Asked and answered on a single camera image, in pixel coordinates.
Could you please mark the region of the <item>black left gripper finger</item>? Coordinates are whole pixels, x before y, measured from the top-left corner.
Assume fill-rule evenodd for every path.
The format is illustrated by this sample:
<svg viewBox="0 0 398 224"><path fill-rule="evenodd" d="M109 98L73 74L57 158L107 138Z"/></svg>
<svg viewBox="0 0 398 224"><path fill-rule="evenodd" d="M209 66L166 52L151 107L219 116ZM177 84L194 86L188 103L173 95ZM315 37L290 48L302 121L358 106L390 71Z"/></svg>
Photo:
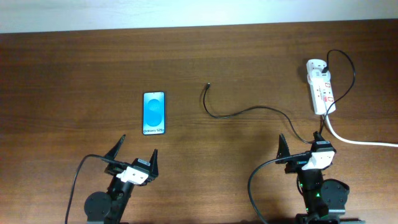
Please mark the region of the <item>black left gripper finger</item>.
<svg viewBox="0 0 398 224"><path fill-rule="evenodd" d="M159 168L157 162L158 150L155 149L150 158L150 177L157 178L159 176Z"/></svg>
<svg viewBox="0 0 398 224"><path fill-rule="evenodd" d="M125 140L126 135L123 134L119 141L105 154L105 158L109 160L115 160L124 140Z"/></svg>

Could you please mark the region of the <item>blue Samsung Galaxy smartphone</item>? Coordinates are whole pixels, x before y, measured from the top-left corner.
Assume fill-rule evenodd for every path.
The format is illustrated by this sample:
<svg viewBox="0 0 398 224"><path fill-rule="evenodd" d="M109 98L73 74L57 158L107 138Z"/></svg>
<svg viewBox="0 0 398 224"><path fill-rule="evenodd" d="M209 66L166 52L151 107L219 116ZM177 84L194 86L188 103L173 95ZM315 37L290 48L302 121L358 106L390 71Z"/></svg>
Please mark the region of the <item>blue Samsung Galaxy smartphone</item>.
<svg viewBox="0 0 398 224"><path fill-rule="evenodd" d="M143 95L143 135L165 133L165 93L146 92Z"/></svg>

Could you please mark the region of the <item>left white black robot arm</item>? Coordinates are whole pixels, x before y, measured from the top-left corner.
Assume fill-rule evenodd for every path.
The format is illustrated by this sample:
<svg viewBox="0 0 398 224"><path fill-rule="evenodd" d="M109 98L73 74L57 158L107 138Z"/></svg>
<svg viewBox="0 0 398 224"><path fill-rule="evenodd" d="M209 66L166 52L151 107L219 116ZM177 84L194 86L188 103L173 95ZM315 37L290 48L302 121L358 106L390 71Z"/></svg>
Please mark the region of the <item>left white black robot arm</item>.
<svg viewBox="0 0 398 224"><path fill-rule="evenodd" d="M150 161L136 158L131 163L120 162L116 156L124 142L122 136L101 159L108 163L104 172L113 176L106 192L94 192L85 201L87 223L120 223L135 186L145 186L159 176L158 150Z"/></svg>

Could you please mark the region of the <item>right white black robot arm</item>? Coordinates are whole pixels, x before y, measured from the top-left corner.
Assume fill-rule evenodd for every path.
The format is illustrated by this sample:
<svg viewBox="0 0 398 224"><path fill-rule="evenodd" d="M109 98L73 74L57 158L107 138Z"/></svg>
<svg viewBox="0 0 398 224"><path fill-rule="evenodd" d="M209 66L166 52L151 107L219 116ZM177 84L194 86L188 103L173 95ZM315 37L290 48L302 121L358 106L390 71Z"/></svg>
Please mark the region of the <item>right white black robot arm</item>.
<svg viewBox="0 0 398 224"><path fill-rule="evenodd" d="M342 220L346 213L349 186L336 179L324 179L322 171L332 165L336 149L319 132L314 134L310 150L291 155L283 134L279 136L277 163L285 165L286 174L297 174L306 214L299 213L295 223L364 223L360 219Z"/></svg>

